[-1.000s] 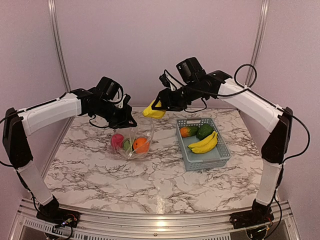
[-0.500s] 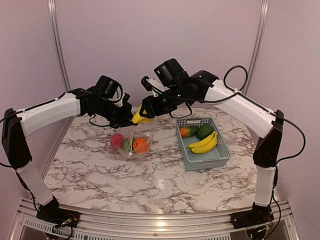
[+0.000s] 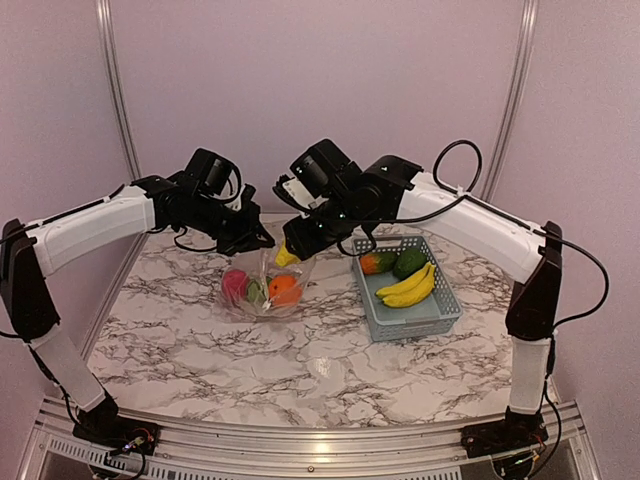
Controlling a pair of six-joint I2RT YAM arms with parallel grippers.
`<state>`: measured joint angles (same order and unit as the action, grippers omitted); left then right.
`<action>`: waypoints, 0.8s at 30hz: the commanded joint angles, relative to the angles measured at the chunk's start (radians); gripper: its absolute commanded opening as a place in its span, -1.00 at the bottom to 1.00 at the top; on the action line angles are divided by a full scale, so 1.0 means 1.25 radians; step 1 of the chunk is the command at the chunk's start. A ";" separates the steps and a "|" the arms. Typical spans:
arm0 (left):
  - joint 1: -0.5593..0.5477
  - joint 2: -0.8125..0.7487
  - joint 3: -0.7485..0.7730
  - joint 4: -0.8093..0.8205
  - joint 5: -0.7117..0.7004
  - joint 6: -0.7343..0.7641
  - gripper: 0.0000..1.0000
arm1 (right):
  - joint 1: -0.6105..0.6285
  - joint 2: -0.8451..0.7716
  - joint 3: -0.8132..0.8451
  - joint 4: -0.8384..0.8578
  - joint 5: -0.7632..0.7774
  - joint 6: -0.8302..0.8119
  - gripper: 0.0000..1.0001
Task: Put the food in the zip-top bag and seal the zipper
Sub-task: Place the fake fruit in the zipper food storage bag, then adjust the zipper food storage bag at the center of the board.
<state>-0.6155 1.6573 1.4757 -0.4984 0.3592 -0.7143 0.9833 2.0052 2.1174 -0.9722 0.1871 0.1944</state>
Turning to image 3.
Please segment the yellow toy lemon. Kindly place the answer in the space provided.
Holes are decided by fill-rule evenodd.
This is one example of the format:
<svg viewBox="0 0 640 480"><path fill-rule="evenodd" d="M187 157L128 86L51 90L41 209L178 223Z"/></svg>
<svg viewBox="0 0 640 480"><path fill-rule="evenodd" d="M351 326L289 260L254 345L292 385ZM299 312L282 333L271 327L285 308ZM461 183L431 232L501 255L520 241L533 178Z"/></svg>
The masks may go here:
<svg viewBox="0 0 640 480"><path fill-rule="evenodd" d="M275 255L274 263L280 268L286 268L292 265L301 263L301 260L293 253L291 253L285 242L280 245L278 252Z"/></svg>

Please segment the red toy apple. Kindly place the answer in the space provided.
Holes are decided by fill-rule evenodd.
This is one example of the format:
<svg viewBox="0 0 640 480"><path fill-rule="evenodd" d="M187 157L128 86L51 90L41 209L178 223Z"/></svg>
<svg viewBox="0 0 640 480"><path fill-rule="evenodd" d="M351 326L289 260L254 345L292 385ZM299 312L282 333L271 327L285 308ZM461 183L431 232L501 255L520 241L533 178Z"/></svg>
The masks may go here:
<svg viewBox="0 0 640 480"><path fill-rule="evenodd" d="M222 278L221 288L224 297L230 302L238 302L246 296L249 276L242 270L228 270Z"/></svg>

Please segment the orange toy orange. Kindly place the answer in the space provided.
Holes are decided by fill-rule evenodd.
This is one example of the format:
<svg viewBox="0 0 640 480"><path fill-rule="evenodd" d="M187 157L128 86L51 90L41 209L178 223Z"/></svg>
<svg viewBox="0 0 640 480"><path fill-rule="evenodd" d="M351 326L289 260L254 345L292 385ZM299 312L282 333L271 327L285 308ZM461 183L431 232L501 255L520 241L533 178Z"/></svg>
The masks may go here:
<svg viewBox="0 0 640 480"><path fill-rule="evenodd" d="M276 307L289 307L298 304L303 289L298 279L291 275L278 275L274 277L268 286L269 300Z"/></svg>

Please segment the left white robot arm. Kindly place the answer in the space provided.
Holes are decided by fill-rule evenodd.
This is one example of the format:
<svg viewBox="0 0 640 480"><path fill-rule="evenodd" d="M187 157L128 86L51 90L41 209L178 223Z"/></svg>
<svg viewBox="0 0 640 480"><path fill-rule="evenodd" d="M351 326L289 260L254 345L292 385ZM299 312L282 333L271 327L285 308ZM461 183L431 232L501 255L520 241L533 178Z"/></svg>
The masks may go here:
<svg viewBox="0 0 640 480"><path fill-rule="evenodd" d="M197 149L167 178L150 175L48 218L7 222L1 235L1 299L12 337L78 407L80 428L106 445L125 438L113 397L61 326L48 281L77 260L125 238L166 229L198 231L227 257L270 248L255 189L230 160Z"/></svg>

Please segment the green toy watermelon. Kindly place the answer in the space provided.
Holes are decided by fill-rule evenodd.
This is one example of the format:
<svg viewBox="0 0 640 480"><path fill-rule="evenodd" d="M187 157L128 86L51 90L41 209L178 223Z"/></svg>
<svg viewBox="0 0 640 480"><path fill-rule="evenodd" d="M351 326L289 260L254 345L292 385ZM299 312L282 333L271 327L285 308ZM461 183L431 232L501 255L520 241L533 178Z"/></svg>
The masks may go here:
<svg viewBox="0 0 640 480"><path fill-rule="evenodd" d="M259 278L252 278L247 285L245 300L256 308L269 307L271 303L268 299L268 290L271 281L272 278L269 276L265 278L264 282Z"/></svg>

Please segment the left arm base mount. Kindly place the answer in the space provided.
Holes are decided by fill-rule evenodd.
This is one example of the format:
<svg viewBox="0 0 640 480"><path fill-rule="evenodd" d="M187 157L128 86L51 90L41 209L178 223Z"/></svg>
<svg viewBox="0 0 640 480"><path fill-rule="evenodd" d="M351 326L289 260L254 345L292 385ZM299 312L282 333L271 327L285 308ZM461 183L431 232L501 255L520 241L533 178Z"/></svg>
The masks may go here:
<svg viewBox="0 0 640 480"><path fill-rule="evenodd" d="M114 455L137 452L145 456L154 454L160 427L156 423L118 417L107 433L95 433L76 424L73 436L109 447Z"/></svg>

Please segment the clear zip top bag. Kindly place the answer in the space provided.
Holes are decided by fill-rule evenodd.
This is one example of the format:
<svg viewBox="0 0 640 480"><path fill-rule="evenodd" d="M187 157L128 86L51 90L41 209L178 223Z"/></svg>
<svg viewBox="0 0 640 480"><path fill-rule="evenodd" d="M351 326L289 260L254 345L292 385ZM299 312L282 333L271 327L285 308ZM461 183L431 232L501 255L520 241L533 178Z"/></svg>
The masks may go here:
<svg viewBox="0 0 640 480"><path fill-rule="evenodd" d="M299 261L284 244L234 257L220 281L219 302L253 319L291 317L301 306L315 259Z"/></svg>

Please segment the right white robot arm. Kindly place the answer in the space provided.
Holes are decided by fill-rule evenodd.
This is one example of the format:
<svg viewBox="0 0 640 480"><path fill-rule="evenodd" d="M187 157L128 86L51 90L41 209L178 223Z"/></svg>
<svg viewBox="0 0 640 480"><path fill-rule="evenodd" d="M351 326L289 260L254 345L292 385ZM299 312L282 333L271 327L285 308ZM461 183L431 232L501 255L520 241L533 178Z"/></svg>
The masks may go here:
<svg viewBox="0 0 640 480"><path fill-rule="evenodd" d="M361 169L329 139L309 147L273 188L299 211L284 227L287 251L307 260L381 224L417 224L498 266L513 282L506 328L512 384L495 438L515 448L534 431L562 277L561 229L540 227L456 190L413 162L385 155Z"/></svg>

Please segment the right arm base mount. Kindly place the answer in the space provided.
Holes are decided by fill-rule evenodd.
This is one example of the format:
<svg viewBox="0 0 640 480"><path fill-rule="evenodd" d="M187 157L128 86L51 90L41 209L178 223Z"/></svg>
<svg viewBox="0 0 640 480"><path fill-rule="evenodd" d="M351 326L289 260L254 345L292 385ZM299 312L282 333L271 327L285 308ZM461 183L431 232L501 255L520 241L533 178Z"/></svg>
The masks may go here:
<svg viewBox="0 0 640 480"><path fill-rule="evenodd" d="M541 415L507 414L500 420L465 426L461 446L469 458L477 458L541 444L548 438Z"/></svg>

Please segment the grey plastic basket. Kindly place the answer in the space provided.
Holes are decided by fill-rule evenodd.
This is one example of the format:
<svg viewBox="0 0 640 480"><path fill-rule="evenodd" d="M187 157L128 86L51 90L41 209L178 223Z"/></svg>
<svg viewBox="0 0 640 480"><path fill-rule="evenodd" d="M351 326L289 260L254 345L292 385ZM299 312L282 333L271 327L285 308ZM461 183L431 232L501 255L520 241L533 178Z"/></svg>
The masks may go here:
<svg viewBox="0 0 640 480"><path fill-rule="evenodd" d="M352 262L371 338L376 342L421 338L447 333L460 318L462 307L426 239L420 235L382 236L371 243L365 238L352 241L356 253L402 253L416 249L435 266L434 289L422 302L407 308L389 308L376 296L380 288L397 281L392 272L367 275L360 261Z"/></svg>

